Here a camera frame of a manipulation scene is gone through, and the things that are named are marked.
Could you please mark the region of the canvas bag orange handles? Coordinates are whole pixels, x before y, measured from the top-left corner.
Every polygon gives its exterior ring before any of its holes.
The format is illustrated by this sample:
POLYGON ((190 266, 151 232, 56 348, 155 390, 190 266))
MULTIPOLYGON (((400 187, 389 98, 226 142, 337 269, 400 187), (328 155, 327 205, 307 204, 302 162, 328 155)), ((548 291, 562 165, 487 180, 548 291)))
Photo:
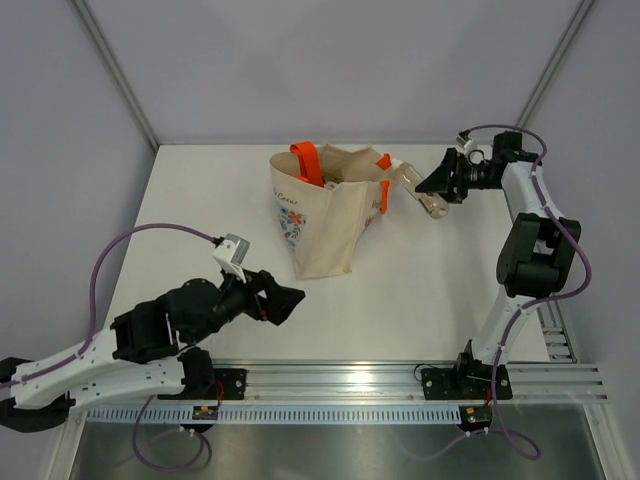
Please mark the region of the canvas bag orange handles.
POLYGON ((372 147, 349 151, 298 142, 269 160, 278 222, 299 280, 349 274, 358 240, 384 215, 394 161, 372 147), (333 191, 324 184, 333 181, 333 191))

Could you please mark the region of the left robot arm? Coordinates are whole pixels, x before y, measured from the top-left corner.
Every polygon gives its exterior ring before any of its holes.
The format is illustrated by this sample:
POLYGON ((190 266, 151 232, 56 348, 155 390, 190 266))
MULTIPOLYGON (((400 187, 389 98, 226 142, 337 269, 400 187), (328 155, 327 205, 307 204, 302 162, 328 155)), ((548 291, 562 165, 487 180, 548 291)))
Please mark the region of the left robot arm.
POLYGON ((224 274, 220 285, 191 279, 117 316, 87 349, 40 361, 2 360, 1 379, 11 387, 1 402, 1 424, 35 433, 109 401, 204 399, 215 393, 217 380, 199 343, 242 315, 279 326, 304 297, 264 270, 243 279, 224 274))

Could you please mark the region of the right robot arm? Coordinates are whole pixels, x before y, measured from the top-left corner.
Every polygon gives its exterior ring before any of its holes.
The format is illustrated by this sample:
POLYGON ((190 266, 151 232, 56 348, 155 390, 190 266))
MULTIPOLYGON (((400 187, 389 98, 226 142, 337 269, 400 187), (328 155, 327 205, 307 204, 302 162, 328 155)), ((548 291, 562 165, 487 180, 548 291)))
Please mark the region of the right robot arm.
POLYGON ((513 224, 496 265, 499 291, 480 331, 448 370, 421 372, 425 395, 441 389, 474 397, 486 389, 507 388, 506 364, 518 334, 535 308, 564 289, 573 259, 579 255, 581 225, 564 216, 548 197, 542 175, 544 151, 525 150, 528 130, 497 125, 492 154, 479 161, 470 130, 458 134, 456 147, 415 188, 460 204, 472 190, 500 190, 513 224))

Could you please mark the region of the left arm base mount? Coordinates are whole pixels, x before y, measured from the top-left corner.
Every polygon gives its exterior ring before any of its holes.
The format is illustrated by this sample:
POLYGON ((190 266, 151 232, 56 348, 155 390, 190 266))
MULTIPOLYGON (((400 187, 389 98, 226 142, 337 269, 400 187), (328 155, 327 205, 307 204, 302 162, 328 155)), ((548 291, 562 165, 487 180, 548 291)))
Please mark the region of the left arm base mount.
POLYGON ((205 374, 193 374, 184 381, 177 394, 159 394, 160 400, 243 400, 246 391, 247 370, 216 367, 205 374))

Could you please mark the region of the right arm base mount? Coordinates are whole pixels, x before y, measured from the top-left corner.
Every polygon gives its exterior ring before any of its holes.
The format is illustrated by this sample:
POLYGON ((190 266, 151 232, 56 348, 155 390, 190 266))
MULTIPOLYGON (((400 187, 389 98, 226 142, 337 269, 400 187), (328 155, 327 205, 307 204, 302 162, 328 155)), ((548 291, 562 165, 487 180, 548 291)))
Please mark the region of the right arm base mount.
POLYGON ((492 387, 492 367, 463 372, 461 369, 426 367, 420 370, 420 380, 426 400, 511 400, 513 391, 508 372, 499 366, 495 387, 492 387))

